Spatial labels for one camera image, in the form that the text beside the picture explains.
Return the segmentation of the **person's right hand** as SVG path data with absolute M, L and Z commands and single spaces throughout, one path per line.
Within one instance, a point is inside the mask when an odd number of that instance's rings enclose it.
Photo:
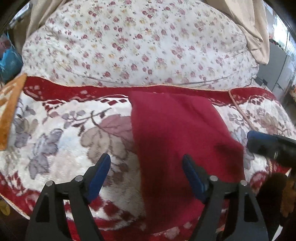
M 283 183 L 281 191 L 280 214 L 282 218 L 288 218 L 295 210 L 295 177 L 288 177 L 280 173 Z

